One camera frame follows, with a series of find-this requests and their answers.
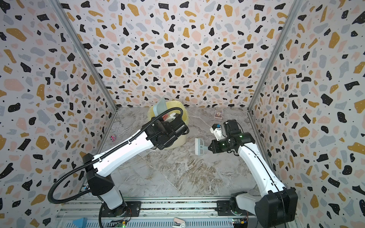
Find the teal hand brush white bristles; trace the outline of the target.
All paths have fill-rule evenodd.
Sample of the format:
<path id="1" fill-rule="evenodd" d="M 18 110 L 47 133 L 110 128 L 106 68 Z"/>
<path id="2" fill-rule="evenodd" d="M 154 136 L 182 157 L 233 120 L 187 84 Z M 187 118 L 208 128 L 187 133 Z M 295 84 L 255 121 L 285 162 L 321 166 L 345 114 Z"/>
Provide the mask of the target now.
<path id="1" fill-rule="evenodd" d="M 195 155 L 201 156 L 208 151 L 208 147 L 205 146 L 203 139 L 195 138 Z"/>

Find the teal plastic dustpan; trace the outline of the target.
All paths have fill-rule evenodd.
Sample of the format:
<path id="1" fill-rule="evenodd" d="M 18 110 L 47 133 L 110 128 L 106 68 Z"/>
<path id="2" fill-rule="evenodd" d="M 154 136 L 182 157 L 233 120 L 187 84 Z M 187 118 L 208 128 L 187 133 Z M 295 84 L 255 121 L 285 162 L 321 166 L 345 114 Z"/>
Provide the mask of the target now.
<path id="1" fill-rule="evenodd" d="M 160 115 L 161 113 L 163 113 L 164 111 L 167 110 L 167 105 L 166 105 L 166 100 L 164 97 L 162 97 L 157 104 L 155 104 L 153 106 L 153 114 L 155 116 Z"/>

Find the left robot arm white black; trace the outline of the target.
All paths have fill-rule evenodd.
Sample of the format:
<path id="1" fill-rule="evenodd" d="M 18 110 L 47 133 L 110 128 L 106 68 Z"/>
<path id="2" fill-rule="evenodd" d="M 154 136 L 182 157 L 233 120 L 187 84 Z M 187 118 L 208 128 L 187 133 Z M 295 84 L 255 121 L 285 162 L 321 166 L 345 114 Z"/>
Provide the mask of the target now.
<path id="1" fill-rule="evenodd" d="M 86 168 L 91 194 L 97 196 L 109 210 L 126 207 L 122 193 L 111 177 L 112 172 L 141 152 L 152 148 L 168 148 L 180 136 L 188 133 L 189 128 L 179 113 L 173 112 L 165 120 L 162 116 L 152 118 L 125 142 L 91 159 L 92 162 L 96 161 Z"/>

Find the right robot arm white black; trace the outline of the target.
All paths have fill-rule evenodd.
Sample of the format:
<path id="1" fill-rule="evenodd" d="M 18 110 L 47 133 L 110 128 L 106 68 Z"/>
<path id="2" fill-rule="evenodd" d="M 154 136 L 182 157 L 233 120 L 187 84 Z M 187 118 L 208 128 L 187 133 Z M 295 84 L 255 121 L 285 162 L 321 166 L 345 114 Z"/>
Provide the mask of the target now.
<path id="1" fill-rule="evenodd" d="M 214 124 L 210 131 L 215 139 L 207 149 L 213 154 L 227 152 L 242 158 L 259 191 L 257 196 L 248 192 L 233 193 L 229 204 L 219 205 L 216 210 L 220 213 L 227 210 L 235 215 L 245 215 L 243 221 L 234 220 L 238 227 L 248 223 L 249 214 L 255 215 L 257 222 L 264 228 L 287 225 L 294 221 L 298 203 L 296 190 L 288 189 L 278 179 L 262 157 L 252 135 L 244 132 L 236 120 Z"/>

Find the small card box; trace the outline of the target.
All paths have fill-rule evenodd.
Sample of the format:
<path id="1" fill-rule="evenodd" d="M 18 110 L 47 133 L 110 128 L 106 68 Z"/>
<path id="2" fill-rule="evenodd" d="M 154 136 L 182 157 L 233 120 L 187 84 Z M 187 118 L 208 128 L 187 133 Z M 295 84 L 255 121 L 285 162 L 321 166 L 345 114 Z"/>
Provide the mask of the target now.
<path id="1" fill-rule="evenodd" d="M 222 119 L 222 116 L 223 116 L 223 111 L 219 110 L 219 109 L 216 109 L 215 113 L 214 113 L 214 118 L 215 119 Z"/>

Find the small pink toy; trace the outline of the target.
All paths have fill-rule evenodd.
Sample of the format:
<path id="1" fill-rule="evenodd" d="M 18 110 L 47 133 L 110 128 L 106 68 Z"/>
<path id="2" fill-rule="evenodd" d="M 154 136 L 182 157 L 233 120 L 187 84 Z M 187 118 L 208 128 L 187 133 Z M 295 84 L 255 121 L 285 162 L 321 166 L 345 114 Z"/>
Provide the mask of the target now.
<path id="1" fill-rule="evenodd" d="M 116 140 L 116 137 L 114 135 L 110 135 L 109 137 L 113 142 Z"/>

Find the blue triangular object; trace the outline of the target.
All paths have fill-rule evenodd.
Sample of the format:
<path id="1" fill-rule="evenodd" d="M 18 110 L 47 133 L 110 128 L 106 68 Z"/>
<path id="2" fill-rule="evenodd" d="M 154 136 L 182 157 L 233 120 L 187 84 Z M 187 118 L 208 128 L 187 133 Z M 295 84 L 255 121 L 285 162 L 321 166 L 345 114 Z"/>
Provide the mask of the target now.
<path id="1" fill-rule="evenodd" d="M 76 228 L 86 228 L 87 225 L 87 218 L 79 218 L 76 220 L 72 221 L 72 224 L 76 227 Z"/>

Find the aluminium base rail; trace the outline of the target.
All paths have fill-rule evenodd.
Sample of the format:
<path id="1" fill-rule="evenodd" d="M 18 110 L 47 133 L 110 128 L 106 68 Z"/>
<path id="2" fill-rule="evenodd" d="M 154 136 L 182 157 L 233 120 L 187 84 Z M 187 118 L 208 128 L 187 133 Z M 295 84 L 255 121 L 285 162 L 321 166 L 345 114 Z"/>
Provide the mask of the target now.
<path id="1" fill-rule="evenodd" d="M 95 197 L 81 197 L 65 203 L 56 216 L 56 228 L 76 228 L 72 221 L 87 218 L 86 228 L 172 228 L 174 218 L 186 222 L 187 228 L 239 228 L 234 220 L 243 221 L 245 215 L 235 215 L 227 210 L 220 213 L 219 205 L 229 204 L 228 196 L 183 197 L 129 197 L 121 216 L 103 212 L 101 202 Z M 259 228 L 253 214 L 243 228 Z"/>

